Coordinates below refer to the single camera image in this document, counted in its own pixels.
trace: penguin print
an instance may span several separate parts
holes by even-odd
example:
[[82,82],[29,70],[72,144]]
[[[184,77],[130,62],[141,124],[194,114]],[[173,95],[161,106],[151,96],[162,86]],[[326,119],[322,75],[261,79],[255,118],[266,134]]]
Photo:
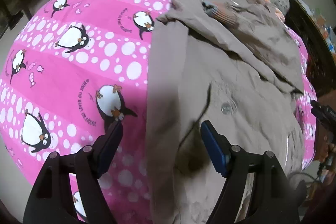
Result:
[[96,92],[97,108],[105,122],[107,130],[113,121],[122,121],[126,115],[137,117],[138,115],[125,106],[125,100],[121,95],[121,86],[103,85]]
[[13,63],[12,63],[12,75],[10,77],[10,84],[12,83],[12,78],[15,74],[17,74],[21,68],[26,69],[26,65],[23,63],[24,59],[25,59],[25,52],[26,50],[19,50],[14,59],[13,59]]
[[70,6],[69,4],[67,4],[68,0],[56,0],[52,6],[53,8],[53,12],[51,14],[51,17],[53,17],[54,13],[56,11],[60,11],[60,10],[63,10],[64,7],[68,7]]
[[75,192],[72,197],[73,197],[73,203],[75,205],[76,212],[85,222],[87,222],[86,213],[84,211],[84,207],[83,207],[83,203],[82,203],[82,199],[81,199],[81,195],[79,194],[79,191]]
[[45,127],[41,114],[38,120],[34,115],[26,109],[26,118],[23,122],[21,142],[35,148],[31,153],[36,153],[42,149],[46,149],[51,144],[50,133]]
[[55,43],[55,46],[68,48],[66,53],[74,52],[80,48],[84,48],[89,42],[84,25],[82,27],[70,26],[67,32]]
[[154,30],[154,21],[149,12],[139,11],[133,15],[133,22],[139,28],[139,36],[142,39],[143,32],[151,32]]

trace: white polka dot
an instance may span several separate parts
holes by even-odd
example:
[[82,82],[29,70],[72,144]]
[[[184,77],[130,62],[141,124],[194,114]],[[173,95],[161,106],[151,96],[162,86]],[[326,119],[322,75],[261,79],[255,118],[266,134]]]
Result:
[[117,44],[115,43],[109,43],[106,45],[105,49],[104,49],[104,53],[106,56],[112,56],[113,54],[115,54],[117,50]]
[[146,164],[145,164],[144,160],[142,160],[139,164],[139,172],[143,176],[147,176]]
[[55,127],[55,123],[53,121],[50,121],[49,124],[48,124],[48,128],[50,130],[54,130],[54,127]]
[[6,94],[7,94],[7,88],[4,88],[2,93],[1,93],[1,102],[3,102],[5,100]]
[[91,59],[91,62],[93,63],[93,64],[95,64],[95,63],[97,63],[98,62],[98,57],[92,57],[92,59]]
[[33,147],[28,147],[28,152],[29,152],[29,154],[31,155],[31,156],[33,156],[33,157],[36,157],[36,153],[32,153],[32,151],[33,150],[35,150],[35,148],[33,148]]
[[70,137],[74,137],[76,135],[77,129],[74,124],[70,124],[67,126],[67,133]]
[[20,97],[16,102],[16,113],[19,114],[22,109],[22,98]]
[[28,28],[27,32],[31,32],[34,28],[35,28],[35,23],[33,23],[32,25],[30,25],[30,27]]
[[43,42],[46,43],[48,42],[51,38],[53,37],[53,33],[48,33],[44,38],[43,38]]
[[118,182],[122,186],[131,186],[133,184],[133,175],[129,170],[122,170],[118,175]]
[[28,112],[29,112],[29,113],[32,113],[32,112],[33,112],[33,104],[32,104],[31,102],[28,102],[28,103],[26,104],[26,106],[25,106],[24,111],[25,111],[26,109],[28,109]]
[[36,30],[41,30],[43,27],[44,27],[44,25],[46,25],[46,21],[45,20],[42,20],[39,24],[37,24],[37,26],[36,26]]
[[79,144],[79,143],[74,143],[72,146],[71,146],[71,149],[70,149],[70,153],[71,154],[75,154],[77,153],[79,150],[82,149],[82,146]]
[[66,27],[67,27],[66,24],[64,24],[62,27],[60,27],[60,29],[57,31],[57,34],[60,35],[65,30]]
[[134,186],[136,187],[136,189],[140,189],[142,187],[142,181],[137,179],[135,182],[134,182]]
[[112,177],[109,173],[103,174],[99,179],[98,179],[98,184],[101,187],[101,189],[110,189],[112,186]]
[[128,195],[127,195],[127,199],[129,202],[138,202],[139,200],[139,196],[137,193],[133,193],[133,192],[130,192]]
[[7,111],[7,121],[11,122],[13,119],[13,109],[10,107]]
[[117,74],[121,73],[122,69],[123,69],[123,67],[121,65],[116,65],[114,67],[114,72],[117,73]]
[[64,141],[63,141],[63,146],[64,146],[64,148],[69,148],[70,147],[70,142],[67,140],[67,139],[65,139]]
[[100,62],[100,69],[102,71],[107,70],[109,66],[110,66],[110,61],[108,59],[104,59],[103,61]]
[[121,47],[121,52],[124,55],[131,55],[135,51],[135,44],[133,42],[127,42]]
[[107,33],[105,34],[105,37],[106,37],[107,39],[112,39],[112,38],[114,37],[114,33],[113,33],[113,32],[107,32]]
[[67,48],[66,50],[64,50],[63,52],[62,52],[62,56],[64,57],[64,58],[68,58],[69,56],[70,56],[70,53],[67,53],[69,51],[69,49]]
[[141,47],[140,48],[140,52],[143,53],[143,54],[145,54],[147,52],[146,47]]
[[154,4],[153,4],[153,8],[154,8],[155,10],[157,10],[157,11],[161,10],[162,7],[163,7],[163,4],[162,4],[161,2],[159,2],[159,1],[156,1],[156,2],[154,2]]
[[51,153],[51,152],[49,152],[49,151],[47,151],[47,152],[43,152],[43,154],[42,154],[42,158],[43,158],[44,161],[47,160],[47,158],[49,157],[49,154],[50,154],[50,153]]
[[86,52],[79,52],[76,54],[76,60],[78,63],[84,64],[89,60],[89,56]]
[[131,80],[137,79],[141,74],[141,65],[138,62],[132,62],[128,65],[126,70],[127,77]]
[[40,42],[42,39],[42,35],[38,34],[37,36],[34,37],[33,42],[31,43],[33,46],[36,46],[38,42]]
[[124,155],[122,161],[123,161],[123,165],[131,166],[134,162],[134,159],[132,155]]

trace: pink fish print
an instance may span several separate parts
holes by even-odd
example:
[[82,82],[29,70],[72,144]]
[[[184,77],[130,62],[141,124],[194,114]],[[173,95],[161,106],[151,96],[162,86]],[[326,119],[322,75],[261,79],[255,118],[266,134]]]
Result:
[[29,82],[30,82],[30,87],[32,87],[33,85],[36,84],[34,82],[34,73],[33,72],[29,75]]
[[31,63],[29,67],[27,68],[27,70],[31,70],[35,65],[36,65],[36,62]]
[[37,69],[36,69],[38,72],[43,72],[43,70],[44,70],[44,68],[41,66],[41,65],[39,65],[38,67],[37,67]]
[[81,2],[77,2],[74,5],[72,5],[72,8],[76,8],[77,6],[80,6],[82,3]]

